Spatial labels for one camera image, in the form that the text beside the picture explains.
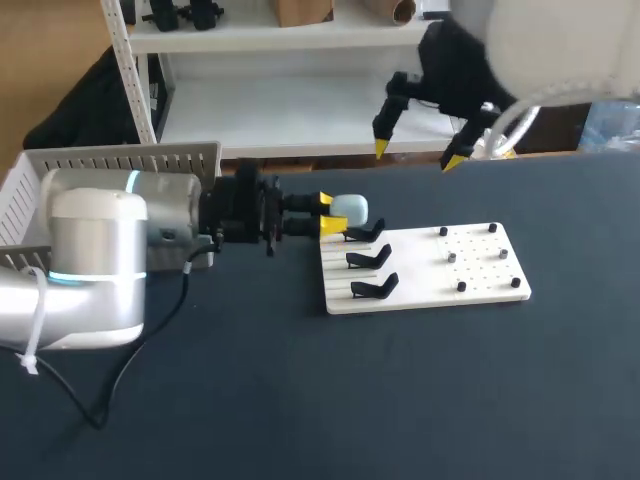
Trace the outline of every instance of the small light blue object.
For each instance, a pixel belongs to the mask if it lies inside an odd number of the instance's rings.
[[[361,227],[369,218],[369,203],[362,195],[338,195],[329,212],[332,217],[346,217],[349,227]]]
[[[136,184],[136,178],[140,175],[140,170],[134,170],[129,174],[127,178],[127,186],[124,187],[124,191],[127,193],[133,193],[133,186]]]

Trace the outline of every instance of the white shelf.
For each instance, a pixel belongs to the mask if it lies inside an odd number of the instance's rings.
[[[138,22],[130,36],[134,54],[240,52],[345,47],[416,46],[428,23],[414,18],[402,27],[373,15],[357,0],[337,2],[332,22],[280,28],[271,9],[248,10],[242,2],[225,2],[217,28],[198,32],[181,20],[180,30],[159,32],[151,22]]]
[[[162,143],[215,139],[223,158],[374,153],[371,127],[384,80],[365,76],[179,80]],[[388,152],[442,151],[451,119],[412,104]]]

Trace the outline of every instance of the white crate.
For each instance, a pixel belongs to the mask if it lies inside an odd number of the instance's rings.
[[[57,168],[98,168],[146,172],[194,173],[211,185],[221,175],[220,144],[118,145],[108,147],[27,150],[9,171],[0,190],[0,265],[19,270],[26,265],[45,270],[49,266],[50,241],[37,221],[40,182]],[[200,244],[211,243],[203,236]],[[149,270],[181,269],[188,251],[150,248]],[[212,257],[194,267],[211,265]]]

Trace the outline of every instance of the cable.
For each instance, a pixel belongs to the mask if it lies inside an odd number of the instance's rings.
[[[595,88],[589,87],[587,84],[580,84],[576,87],[575,84],[567,83],[546,88],[530,95],[528,98],[518,100],[500,116],[491,128],[491,135],[489,135],[485,147],[486,156],[489,158],[499,157],[515,147],[536,119],[540,111],[539,105],[544,105],[545,103],[562,103],[565,105],[587,103],[600,98],[607,98],[609,95],[605,86]],[[524,112],[526,114],[520,119],[512,134],[498,147],[505,130]]]
[[[178,297],[178,301],[175,303],[173,308],[169,311],[169,313],[164,317],[164,319],[152,330],[148,332],[143,332],[142,335],[134,342],[132,350],[129,352],[127,356],[125,356],[120,362],[119,366],[114,369],[114,373],[111,377],[111,381],[107,382],[107,387],[104,389],[104,397],[106,399],[102,402],[102,415],[97,416],[93,415],[89,409],[82,403],[79,399],[78,394],[74,390],[74,388],[67,382],[64,377],[48,362],[44,361],[40,356],[36,355],[36,359],[38,365],[42,367],[44,372],[51,377],[51,379],[58,384],[58,386],[67,394],[71,402],[76,406],[80,415],[82,415],[83,419],[95,430],[103,430],[107,423],[109,422],[109,415],[111,413],[111,405],[113,400],[115,399],[116,392],[118,390],[118,386],[120,385],[120,381],[122,380],[124,373],[129,368],[129,365],[133,362],[136,356],[140,353],[140,351],[144,348],[144,346],[155,337],[157,334],[162,332],[174,319],[176,314],[182,308],[185,300],[187,299],[187,293],[189,292],[189,275],[191,273],[192,262],[199,257],[200,255],[205,255],[209,253],[213,253],[218,248],[217,245],[205,245],[203,247],[198,248],[193,253],[189,255],[187,261],[185,262],[184,269],[182,270],[182,288],[180,290],[180,296]],[[24,353],[22,350],[10,347],[8,345],[0,345],[0,350],[8,351],[17,355],[22,355]]]

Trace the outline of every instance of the white shelving unit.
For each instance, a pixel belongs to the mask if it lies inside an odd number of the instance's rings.
[[[420,72],[416,48],[427,22],[397,27],[360,0],[336,0],[333,22],[279,28],[269,0],[218,1],[226,12],[217,28],[198,32],[181,20],[178,31],[162,33],[140,20],[150,7],[137,0],[129,34],[118,1],[102,0],[143,143],[216,139],[223,158],[374,152],[371,122],[385,84],[396,70]],[[146,60],[153,53],[170,89],[158,132],[148,114]],[[389,152],[441,151],[453,134],[449,117],[412,103]]]

